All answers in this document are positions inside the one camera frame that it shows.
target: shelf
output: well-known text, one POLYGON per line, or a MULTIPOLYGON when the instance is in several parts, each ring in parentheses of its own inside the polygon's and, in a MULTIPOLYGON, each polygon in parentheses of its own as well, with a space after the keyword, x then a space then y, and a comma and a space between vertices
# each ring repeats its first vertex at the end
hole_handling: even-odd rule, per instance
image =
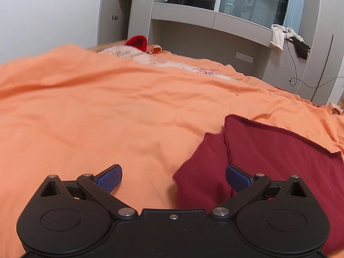
POLYGON ((270 47, 269 43, 272 40, 272 30, 269 28, 242 18, 203 8, 154 3, 151 19, 207 27, 254 41, 266 47, 270 47))

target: cabinet handle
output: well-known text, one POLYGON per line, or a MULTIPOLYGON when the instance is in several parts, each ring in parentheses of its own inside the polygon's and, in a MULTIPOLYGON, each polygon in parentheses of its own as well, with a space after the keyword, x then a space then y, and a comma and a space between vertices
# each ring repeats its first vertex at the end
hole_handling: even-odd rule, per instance
POLYGON ((325 71, 325 68, 326 68, 327 60, 329 59, 330 52, 331 52, 331 48, 332 48, 333 37, 334 37, 334 35, 332 34, 332 39, 331 39, 330 49, 329 49, 329 52, 328 52, 328 54, 327 54, 327 58, 326 58, 326 62, 325 62, 325 66, 324 66, 323 72, 321 73, 320 80, 319 80, 319 82, 318 82, 318 85, 316 86, 316 89, 315 89, 315 92, 314 92, 314 94, 313 94, 313 97, 312 97, 312 100, 311 100, 311 101, 313 101, 313 98, 314 98, 314 96, 315 96, 315 93, 316 93, 316 91, 318 90, 319 84, 320 84, 320 82, 321 82, 322 76, 324 75, 324 71, 325 71))

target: red cloth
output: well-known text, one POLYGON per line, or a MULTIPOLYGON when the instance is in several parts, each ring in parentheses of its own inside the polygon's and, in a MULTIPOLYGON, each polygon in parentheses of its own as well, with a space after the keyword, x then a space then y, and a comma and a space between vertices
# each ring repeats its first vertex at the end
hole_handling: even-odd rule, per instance
POLYGON ((136 47, 143 52, 147 51, 147 45, 148 42, 145 36, 134 36, 126 42, 126 46, 136 47))
POLYGON ((272 180, 302 177, 331 224, 324 253, 344 248, 344 166, 340 152, 288 130, 227 116, 221 134, 204 136, 192 157, 175 173, 178 207, 207 211, 231 195, 225 178, 228 164, 248 173, 264 173, 272 180))

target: white wall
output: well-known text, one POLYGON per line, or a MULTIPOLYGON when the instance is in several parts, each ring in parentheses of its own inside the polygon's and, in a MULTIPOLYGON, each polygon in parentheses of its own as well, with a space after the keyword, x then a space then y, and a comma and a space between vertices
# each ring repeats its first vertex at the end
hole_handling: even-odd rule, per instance
POLYGON ((224 65, 230 64, 237 72, 244 75, 252 75, 260 48, 265 47, 248 39, 210 28, 179 22, 159 22, 165 24, 163 43, 160 43, 165 50, 191 58, 206 58, 224 65), (253 57, 253 63, 236 58, 237 52, 253 57))
MULTIPOLYGON (((344 58, 342 61, 342 65, 339 69, 338 76, 339 77, 344 76, 344 58)), ((344 92, 344 78, 337 78, 327 103, 337 104, 343 92, 344 92)))
POLYGON ((97 45, 100 0, 0 0, 0 63, 63 44, 97 45))

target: orange blanket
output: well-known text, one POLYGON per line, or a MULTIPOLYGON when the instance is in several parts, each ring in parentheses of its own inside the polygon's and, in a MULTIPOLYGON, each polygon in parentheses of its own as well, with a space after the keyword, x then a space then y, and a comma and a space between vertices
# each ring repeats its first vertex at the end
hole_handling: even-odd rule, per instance
POLYGON ((173 173, 238 114, 344 150, 344 117, 231 66, 162 53, 241 82, 63 46, 0 66, 0 257, 24 253, 17 218, 49 174, 74 180, 119 163, 113 192, 137 210, 173 208, 173 173))

